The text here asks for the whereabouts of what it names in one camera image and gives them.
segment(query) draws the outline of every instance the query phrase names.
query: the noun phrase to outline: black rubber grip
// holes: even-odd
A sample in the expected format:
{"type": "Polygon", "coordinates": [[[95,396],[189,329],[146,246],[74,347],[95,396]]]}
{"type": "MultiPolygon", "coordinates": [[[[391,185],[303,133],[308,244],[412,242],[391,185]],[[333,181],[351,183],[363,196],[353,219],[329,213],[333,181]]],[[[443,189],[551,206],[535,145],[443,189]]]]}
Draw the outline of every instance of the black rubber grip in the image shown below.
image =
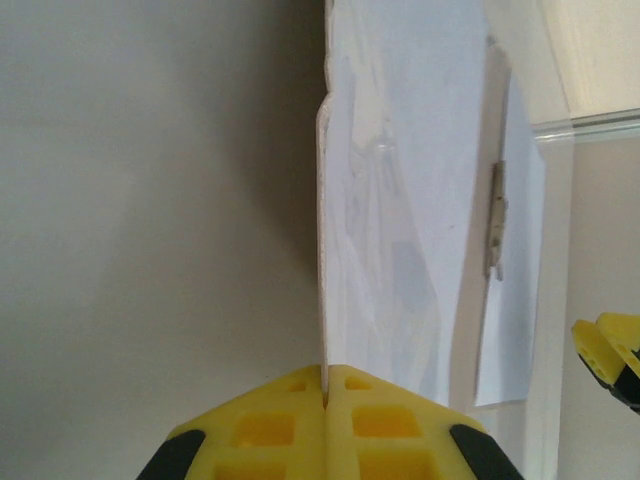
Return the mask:
{"type": "Polygon", "coordinates": [[[137,480],[185,480],[205,437],[201,430],[189,430],[167,440],[160,445],[137,480]]]}
{"type": "Polygon", "coordinates": [[[524,480],[490,435],[469,425],[454,425],[449,434],[478,480],[524,480]]]}

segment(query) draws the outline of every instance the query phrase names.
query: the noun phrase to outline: white wall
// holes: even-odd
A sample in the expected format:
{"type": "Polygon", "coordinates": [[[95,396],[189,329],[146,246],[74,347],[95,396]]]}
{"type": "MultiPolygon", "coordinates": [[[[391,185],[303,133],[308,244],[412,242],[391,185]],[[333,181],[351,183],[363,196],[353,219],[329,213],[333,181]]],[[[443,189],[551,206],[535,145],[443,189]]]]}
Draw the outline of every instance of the white wall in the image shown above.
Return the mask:
{"type": "Polygon", "coordinates": [[[600,388],[569,328],[604,311],[640,314],[640,139],[576,147],[560,430],[560,480],[640,476],[640,416],[600,388]]]}
{"type": "Polygon", "coordinates": [[[135,478],[319,360],[322,2],[0,11],[0,478],[135,478]]]}

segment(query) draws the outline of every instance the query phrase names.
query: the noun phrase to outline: metal hinge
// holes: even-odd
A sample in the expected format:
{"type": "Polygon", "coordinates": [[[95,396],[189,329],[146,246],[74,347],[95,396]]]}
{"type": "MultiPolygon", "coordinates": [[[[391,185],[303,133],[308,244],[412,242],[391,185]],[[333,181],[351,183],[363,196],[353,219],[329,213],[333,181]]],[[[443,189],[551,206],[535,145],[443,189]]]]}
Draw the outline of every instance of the metal hinge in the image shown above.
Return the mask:
{"type": "Polygon", "coordinates": [[[507,198],[504,189],[504,161],[493,164],[491,177],[491,207],[489,210],[489,228],[485,252],[485,275],[491,276],[491,268],[495,268],[496,278],[502,281],[502,241],[507,217],[507,198]]]}

